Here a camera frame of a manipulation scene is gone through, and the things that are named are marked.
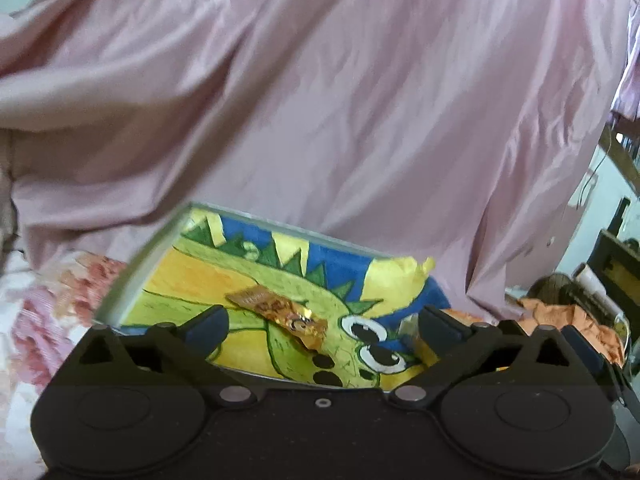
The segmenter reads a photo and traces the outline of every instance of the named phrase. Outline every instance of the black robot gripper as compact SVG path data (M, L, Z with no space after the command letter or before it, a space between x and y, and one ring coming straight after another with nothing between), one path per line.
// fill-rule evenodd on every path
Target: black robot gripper
M612 403L638 416L638 399L573 327L468 328L430 306L419 327L440 360L386 393L207 363L220 306L143 335L95 326L33 410L45 478L620 477Z

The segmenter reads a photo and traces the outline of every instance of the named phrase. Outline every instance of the white eye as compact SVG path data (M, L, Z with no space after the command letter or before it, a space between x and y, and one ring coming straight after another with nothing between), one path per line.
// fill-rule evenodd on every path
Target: white eye
M366 317L345 316L340 324L347 334L363 343L373 345L386 339L386 328Z
M373 371L380 374L397 374L406 370L404 358L379 345L363 346L360 358Z

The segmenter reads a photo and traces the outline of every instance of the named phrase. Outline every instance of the floral bedsheet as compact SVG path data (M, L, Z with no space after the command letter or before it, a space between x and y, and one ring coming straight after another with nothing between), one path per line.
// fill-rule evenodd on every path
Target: floral bedsheet
M30 431L31 410L91 325L121 262L73 253L41 273L18 251L4 254L0 277L0 480L44 473Z

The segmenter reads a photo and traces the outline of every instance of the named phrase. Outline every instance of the orange cloth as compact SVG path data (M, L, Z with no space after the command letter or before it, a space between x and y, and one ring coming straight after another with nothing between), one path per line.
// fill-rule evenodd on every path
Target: orange cloth
M522 318L518 322L527 334L531 335L539 324L553 325L558 330L563 326L573 325L609 362L619 364L621 367L624 364L622 341L616 332L608 326L598 324L580 306L548 305L532 298L522 298L519 303L532 314L531 317ZM476 321L482 321L471 314L453 309L447 309L444 312L467 326Z

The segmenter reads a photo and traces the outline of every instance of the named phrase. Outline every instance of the black pupil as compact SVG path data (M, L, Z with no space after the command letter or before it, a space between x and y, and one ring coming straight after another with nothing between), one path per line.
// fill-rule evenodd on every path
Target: black pupil
M314 382L316 384L325 384L326 386L342 386L342 381L333 372L322 370L314 374Z
M378 334L376 334L368 326L362 325L360 323L354 323L351 326L351 331L353 332L353 335L360 339L360 341L362 341L363 343L373 345L380 342Z
M334 360L328 355L316 354L312 361L318 368L333 368L335 366Z
M369 353L377 363L383 366L394 366L400 362L400 358L396 354L382 346L370 346Z

